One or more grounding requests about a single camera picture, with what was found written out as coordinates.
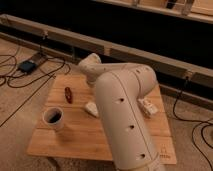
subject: plug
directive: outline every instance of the plug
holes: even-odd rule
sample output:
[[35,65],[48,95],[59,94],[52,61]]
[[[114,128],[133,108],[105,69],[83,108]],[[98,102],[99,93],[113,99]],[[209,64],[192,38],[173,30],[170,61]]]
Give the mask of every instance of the plug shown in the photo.
[[190,71],[190,70],[187,70],[184,74],[183,74],[183,79],[188,79],[188,81],[190,81],[192,79],[192,77],[194,76],[194,72],[193,71]]

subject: sausage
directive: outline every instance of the sausage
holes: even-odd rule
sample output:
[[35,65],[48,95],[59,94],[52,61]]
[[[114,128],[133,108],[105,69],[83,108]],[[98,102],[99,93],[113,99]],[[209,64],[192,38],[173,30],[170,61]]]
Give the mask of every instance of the sausage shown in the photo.
[[69,87],[65,88],[65,98],[66,98],[68,103],[71,104],[73,102],[73,94],[72,94],[72,91]]

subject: gray carpet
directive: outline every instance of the gray carpet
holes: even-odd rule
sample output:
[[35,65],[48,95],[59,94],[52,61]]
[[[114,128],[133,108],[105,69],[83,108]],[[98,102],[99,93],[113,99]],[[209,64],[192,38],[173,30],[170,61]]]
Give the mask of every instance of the gray carpet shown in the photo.
[[[13,54],[17,45],[0,39],[0,54]],[[18,61],[29,58],[35,52],[33,50],[22,47],[17,55]],[[46,62],[42,65],[46,72],[58,67],[60,64]],[[70,74],[78,73],[77,67],[69,64],[72,68]],[[8,68],[0,67],[0,75]],[[67,67],[57,72],[63,74],[67,71]],[[32,79],[37,78],[42,73],[37,70],[31,77],[24,78],[15,85],[21,85]],[[0,87],[0,123],[3,122],[47,77],[38,82],[22,89],[11,89],[7,85]],[[50,164],[43,157],[32,157],[26,154],[26,149],[31,138],[34,126],[39,117],[42,106],[48,95],[53,83],[50,79],[48,83],[29,100],[3,127],[0,128],[0,171],[37,171],[52,170]],[[165,109],[168,115],[172,113],[174,98],[163,95]],[[213,117],[213,112],[196,105],[192,105],[180,101],[177,106],[177,113],[180,116],[190,119],[208,119]],[[169,171],[210,171],[206,160],[195,149],[191,143],[191,131],[195,123],[184,123],[169,119],[175,150],[177,154],[178,164],[167,165]],[[207,138],[209,142],[213,142],[213,129],[208,130]],[[205,154],[209,157],[213,164],[213,151],[208,148],[200,139],[199,131],[196,131],[196,141]],[[61,170],[70,171],[114,171],[112,162],[86,161],[76,159],[56,158]]]

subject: black coffee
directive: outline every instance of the black coffee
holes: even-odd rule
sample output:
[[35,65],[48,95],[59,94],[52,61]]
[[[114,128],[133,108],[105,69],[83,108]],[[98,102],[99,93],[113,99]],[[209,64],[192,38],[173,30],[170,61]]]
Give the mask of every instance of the black coffee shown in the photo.
[[52,118],[50,118],[49,123],[55,123],[61,118],[60,113],[55,113]]

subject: small white object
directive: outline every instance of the small white object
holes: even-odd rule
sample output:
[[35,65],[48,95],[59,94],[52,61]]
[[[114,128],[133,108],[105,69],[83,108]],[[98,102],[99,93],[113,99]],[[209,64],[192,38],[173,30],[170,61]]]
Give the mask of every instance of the small white object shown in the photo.
[[151,117],[158,112],[158,108],[147,98],[138,99],[138,103],[140,109],[142,109],[148,117]]
[[99,114],[98,114],[98,109],[97,109],[97,106],[94,102],[88,102],[86,105],[85,105],[85,110],[91,114],[92,116],[98,118],[99,117]]

